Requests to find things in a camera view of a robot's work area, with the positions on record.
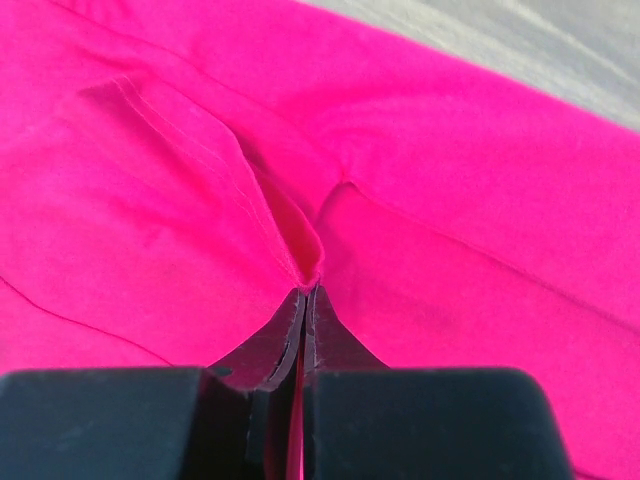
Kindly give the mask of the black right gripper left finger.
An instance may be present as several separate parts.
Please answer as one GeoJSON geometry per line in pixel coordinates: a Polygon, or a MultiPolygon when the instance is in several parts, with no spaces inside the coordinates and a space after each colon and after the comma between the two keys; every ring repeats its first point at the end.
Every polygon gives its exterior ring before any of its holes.
{"type": "Polygon", "coordinates": [[[291,290],[270,320],[209,369],[235,390],[273,390],[294,369],[306,296],[291,290]]]}

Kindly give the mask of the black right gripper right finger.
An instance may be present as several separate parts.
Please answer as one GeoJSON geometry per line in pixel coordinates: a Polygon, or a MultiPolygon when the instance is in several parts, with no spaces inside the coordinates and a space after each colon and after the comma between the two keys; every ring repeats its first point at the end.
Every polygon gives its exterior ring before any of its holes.
{"type": "Polygon", "coordinates": [[[320,284],[307,297],[304,334],[305,373],[388,369],[339,320],[327,290],[320,284]]]}

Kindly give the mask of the pink t shirt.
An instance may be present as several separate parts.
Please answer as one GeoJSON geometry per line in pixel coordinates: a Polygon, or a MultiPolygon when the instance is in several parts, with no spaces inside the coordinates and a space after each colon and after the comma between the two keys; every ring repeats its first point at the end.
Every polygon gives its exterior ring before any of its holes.
{"type": "Polygon", "coordinates": [[[294,1],[1,5],[1,368],[208,365],[293,288],[639,475],[639,137],[294,1]]]}

